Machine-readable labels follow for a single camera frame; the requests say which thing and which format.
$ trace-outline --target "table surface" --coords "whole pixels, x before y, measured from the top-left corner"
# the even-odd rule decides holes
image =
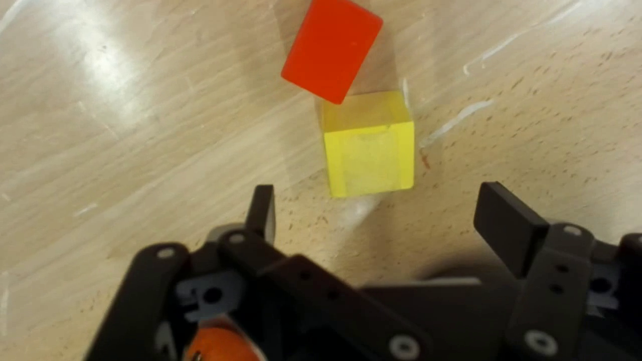
[[[417,184],[333,201],[318,100],[279,73],[306,0],[0,0],[0,352],[81,359],[131,256],[276,186],[279,238],[350,282],[495,265],[481,181],[640,230],[642,2],[366,0],[352,93],[403,91]]]

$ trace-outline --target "translucent yellow cube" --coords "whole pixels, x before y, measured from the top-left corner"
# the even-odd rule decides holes
[[[402,93],[322,102],[320,129],[333,196],[412,189],[415,184],[415,123]]]

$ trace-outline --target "screw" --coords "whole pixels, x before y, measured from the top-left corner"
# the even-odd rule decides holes
[[[243,233],[235,233],[235,234],[228,236],[228,242],[240,244],[240,242],[245,242],[245,234]]]
[[[158,248],[157,252],[158,258],[172,258],[174,254],[177,254],[177,248],[172,246]]]
[[[564,233],[574,234],[574,236],[580,236],[580,234],[581,234],[581,229],[578,229],[578,226],[574,226],[574,225],[568,225],[568,226],[564,226]]]
[[[395,335],[388,341],[387,348],[397,361],[414,361],[421,354],[419,341],[410,335]]]
[[[523,335],[523,341],[531,351],[535,351],[542,356],[554,356],[559,351],[558,341],[552,335],[547,335],[547,333],[544,333],[540,329],[530,329]]]

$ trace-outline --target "orange part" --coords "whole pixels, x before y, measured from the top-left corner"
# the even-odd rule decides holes
[[[203,327],[184,361],[258,361],[252,344],[231,327]]]
[[[341,104],[382,19],[349,0],[312,0],[282,79]]]

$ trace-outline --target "cube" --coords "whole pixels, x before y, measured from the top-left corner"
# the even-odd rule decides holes
[[[402,93],[349,96],[320,106],[330,195],[337,198],[412,189],[415,123]]]
[[[341,104],[381,25],[350,0],[312,0],[280,77]]]

